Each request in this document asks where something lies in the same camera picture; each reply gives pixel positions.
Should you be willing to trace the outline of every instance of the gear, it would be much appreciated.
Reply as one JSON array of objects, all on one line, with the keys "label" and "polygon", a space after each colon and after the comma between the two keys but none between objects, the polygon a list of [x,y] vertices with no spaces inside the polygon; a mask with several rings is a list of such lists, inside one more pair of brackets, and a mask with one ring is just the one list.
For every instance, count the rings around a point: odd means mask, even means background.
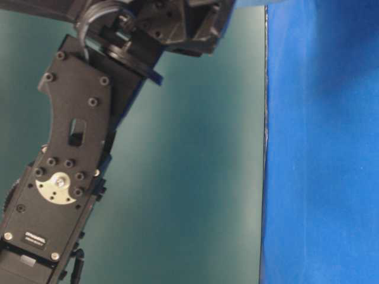
[{"label": "gear", "polygon": [[14,194],[19,183],[20,183],[20,179],[16,180],[15,183],[13,183],[11,190],[8,192],[7,197],[5,198],[5,202],[4,202],[4,205],[2,207],[3,216],[5,214],[5,211],[7,211],[9,204],[11,203],[13,194]]}]

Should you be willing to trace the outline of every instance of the screw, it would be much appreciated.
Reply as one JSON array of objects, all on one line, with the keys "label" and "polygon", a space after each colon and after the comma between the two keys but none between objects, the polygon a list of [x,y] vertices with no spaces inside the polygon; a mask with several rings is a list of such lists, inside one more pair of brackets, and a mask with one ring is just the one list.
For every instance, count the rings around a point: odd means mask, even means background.
[{"label": "screw", "polygon": [[84,180],[85,175],[84,175],[83,172],[79,172],[79,173],[76,173],[75,178],[76,178],[77,180]]},{"label": "screw", "polygon": [[38,178],[40,178],[41,176],[43,176],[45,173],[44,169],[42,167],[38,167],[34,170],[34,174],[35,176],[37,176]]},{"label": "screw", "polygon": [[13,239],[12,233],[5,233],[4,234],[4,239],[6,239],[7,241],[12,240]]},{"label": "screw", "polygon": [[46,163],[47,163],[49,166],[51,166],[51,167],[57,165],[57,162],[58,162],[58,161],[57,161],[57,158],[48,158],[47,161],[46,161]]},{"label": "screw", "polygon": [[83,195],[83,189],[82,188],[75,188],[74,192],[75,196],[79,197]]},{"label": "screw", "polygon": [[101,86],[108,86],[109,83],[110,83],[110,80],[109,80],[108,77],[103,76],[103,77],[100,78],[100,84],[101,84]]},{"label": "screw", "polygon": [[17,212],[23,213],[26,210],[26,206],[24,204],[18,204],[16,207]]},{"label": "screw", "polygon": [[66,181],[64,178],[60,177],[55,181],[55,185],[58,186],[59,188],[64,187],[66,184]]},{"label": "screw", "polygon": [[45,80],[46,80],[47,82],[52,82],[52,81],[54,81],[55,76],[54,76],[54,74],[52,74],[52,73],[46,73],[46,74],[44,75],[44,78],[45,78]]},{"label": "screw", "polygon": [[66,59],[66,53],[64,53],[63,51],[58,51],[56,56],[58,60]]},{"label": "screw", "polygon": [[88,99],[88,105],[92,108],[95,108],[97,107],[99,104],[99,100],[95,99],[95,98],[89,98]]},{"label": "screw", "polygon": [[46,151],[47,151],[47,145],[42,145],[41,146],[41,151],[42,151],[42,153],[46,153]]},{"label": "screw", "polygon": [[59,255],[59,253],[52,253],[52,255],[50,257],[52,258],[52,260],[57,262],[60,258],[60,255]]},{"label": "screw", "polygon": [[65,167],[71,168],[74,167],[75,161],[74,160],[66,160],[65,161]]}]

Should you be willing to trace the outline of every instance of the blue cloth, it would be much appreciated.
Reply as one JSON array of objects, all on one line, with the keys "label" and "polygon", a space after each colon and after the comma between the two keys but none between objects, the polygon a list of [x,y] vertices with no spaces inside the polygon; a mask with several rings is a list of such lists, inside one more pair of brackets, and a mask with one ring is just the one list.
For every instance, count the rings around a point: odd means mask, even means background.
[{"label": "blue cloth", "polygon": [[379,283],[379,1],[269,6],[263,284]]}]

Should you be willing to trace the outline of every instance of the small printed label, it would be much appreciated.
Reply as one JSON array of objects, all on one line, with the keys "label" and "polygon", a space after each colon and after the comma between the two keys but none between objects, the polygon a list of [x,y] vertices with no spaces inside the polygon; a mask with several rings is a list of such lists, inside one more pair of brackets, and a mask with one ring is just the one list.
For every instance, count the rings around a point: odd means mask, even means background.
[{"label": "small printed label", "polygon": [[46,239],[41,237],[40,235],[33,234],[31,232],[26,232],[23,238],[23,242],[32,245],[33,247],[37,247],[38,249],[43,250],[46,245]]}]

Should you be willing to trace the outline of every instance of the rectangular slot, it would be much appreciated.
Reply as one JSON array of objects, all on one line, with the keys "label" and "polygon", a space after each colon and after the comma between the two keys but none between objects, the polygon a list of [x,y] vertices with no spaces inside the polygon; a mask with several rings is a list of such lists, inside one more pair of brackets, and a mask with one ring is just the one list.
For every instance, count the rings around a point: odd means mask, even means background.
[{"label": "rectangular slot", "polygon": [[86,122],[79,118],[72,120],[69,133],[69,145],[80,147],[84,143]]}]

